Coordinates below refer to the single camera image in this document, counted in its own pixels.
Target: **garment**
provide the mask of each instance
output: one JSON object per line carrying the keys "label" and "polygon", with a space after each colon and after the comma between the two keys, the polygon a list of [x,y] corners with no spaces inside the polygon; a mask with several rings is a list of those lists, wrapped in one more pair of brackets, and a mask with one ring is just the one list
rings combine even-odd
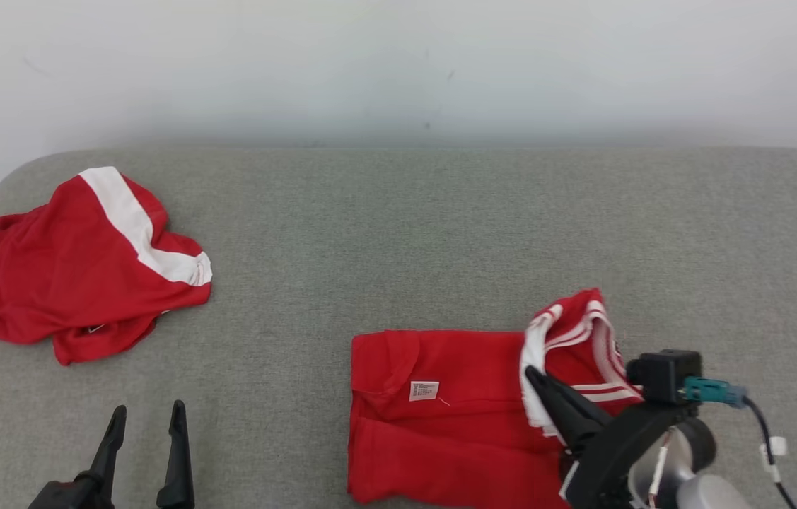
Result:
{"label": "garment", "polygon": [[[576,332],[590,315],[588,306],[596,313],[589,302],[602,303],[597,290],[546,309],[559,314],[544,334],[544,344],[551,347],[545,364],[554,376],[585,387],[588,397],[617,415],[641,399],[633,387],[625,394],[604,378],[600,365],[605,361],[595,355],[605,347],[596,344],[608,346],[611,335],[596,333],[601,329],[596,326],[583,338],[583,332]],[[524,345],[522,332],[357,336],[351,358],[347,487],[353,497],[368,503],[407,496],[478,509],[566,507],[559,497],[563,445],[546,436],[543,424],[531,426],[522,400]]]}
{"label": "garment", "polygon": [[92,361],[131,348],[163,312],[205,303],[210,259],[166,222],[162,203],[113,167],[1,216],[0,339],[52,335],[59,363]]}

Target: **care label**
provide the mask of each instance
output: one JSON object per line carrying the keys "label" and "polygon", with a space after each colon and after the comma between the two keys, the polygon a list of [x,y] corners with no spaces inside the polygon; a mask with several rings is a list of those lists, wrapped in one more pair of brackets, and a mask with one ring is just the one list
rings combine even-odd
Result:
{"label": "care label", "polygon": [[439,382],[411,382],[411,397],[409,402],[420,402],[421,399],[436,399],[439,391]]}

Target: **red fabric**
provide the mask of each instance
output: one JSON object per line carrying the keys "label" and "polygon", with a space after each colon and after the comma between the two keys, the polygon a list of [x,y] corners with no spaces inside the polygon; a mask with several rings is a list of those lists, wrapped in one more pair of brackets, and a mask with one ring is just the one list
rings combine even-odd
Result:
{"label": "red fabric", "polygon": [[[168,214],[152,193],[123,183],[152,222],[152,248],[201,254],[197,242],[163,231]],[[0,339],[34,344],[52,336],[63,365],[126,351],[162,312],[205,303],[210,287],[169,281],[142,264],[81,176],[61,184],[48,204],[0,217]]]}
{"label": "red fabric", "polygon": [[[566,300],[548,339],[577,325],[595,293]],[[352,344],[349,492],[369,503],[407,496],[478,509],[567,507],[557,438],[531,428],[521,401],[522,332],[386,331]],[[592,339],[557,348],[548,370],[570,385],[603,384]],[[411,402],[412,381],[438,381]],[[617,415],[639,398],[601,402]]]}

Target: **red cloth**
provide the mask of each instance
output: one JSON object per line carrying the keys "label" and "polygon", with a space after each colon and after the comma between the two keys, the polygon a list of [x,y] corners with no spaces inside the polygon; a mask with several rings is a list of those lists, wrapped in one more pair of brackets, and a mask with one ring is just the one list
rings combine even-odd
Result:
{"label": "red cloth", "polygon": [[[572,332],[576,337],[575,328],[591,319],[588,303],[601,299],[592,290],[560,300],[562,316],[547,344]],[[622,394],[613,387],[620,380],[611,384],[598,367],[595,343],[608,339],[589,333],[551,349],[546,361],[550,373],[617,415],[640,397]],[[407,496],[478,509],[566,507],[557,468],[562,445],[528,424],[521,400],[523,345],[523,332],[357,336],[347,487],[353,497],[368,503]]]}
{"label": "red cloth", "polygon": [[126,351],[166,310],[205,303],[210,260],[116,168],[91,168],[31,212],[0,217],[0,339],[52,335],[59,363]]}

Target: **white tag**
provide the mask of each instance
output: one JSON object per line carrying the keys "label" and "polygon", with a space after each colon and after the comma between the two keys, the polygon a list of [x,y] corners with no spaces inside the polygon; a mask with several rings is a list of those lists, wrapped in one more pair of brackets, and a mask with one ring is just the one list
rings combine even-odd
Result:
{"label": "white tag", "polygon": [[559,490],[559,496],[562,497],[562,500],[564,501],[567,501],[567,496],[565,495],[567,491],[567,486],[571,483],[571,479],[573,479],[574,474],[577,471],[577,467],[580,467],[579,461],[575,461],[574,464],[571,466],[569,474],[565,476],[565,482],[562,483],[562,489]]}
{"label": "white tag", "polygon": [[420,402],[421,399],[436,399],[439,382],[411,382],[411,397],[408,402]]}

